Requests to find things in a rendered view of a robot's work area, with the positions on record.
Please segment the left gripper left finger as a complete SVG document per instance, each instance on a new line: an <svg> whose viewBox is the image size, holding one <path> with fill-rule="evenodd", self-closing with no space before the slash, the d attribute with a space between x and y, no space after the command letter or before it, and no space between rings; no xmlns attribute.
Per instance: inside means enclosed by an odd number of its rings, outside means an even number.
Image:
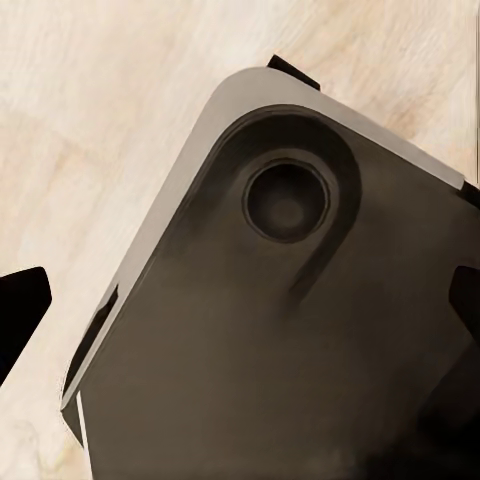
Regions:
<svg viewBox="0 0 480 480"><path fill-rule="evenodd" d="M0 385L51 305L43 266L0 277Z"/></svg>

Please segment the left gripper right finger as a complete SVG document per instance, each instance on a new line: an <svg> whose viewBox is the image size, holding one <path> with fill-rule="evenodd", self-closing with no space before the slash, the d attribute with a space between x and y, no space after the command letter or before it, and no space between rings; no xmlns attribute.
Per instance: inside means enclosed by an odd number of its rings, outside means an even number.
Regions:
<svg viewBox="0 0 480 480"><path fill-rule="evenodd" d="M480 347L480 270L458 266L452 276L448 300Z"/></svg>

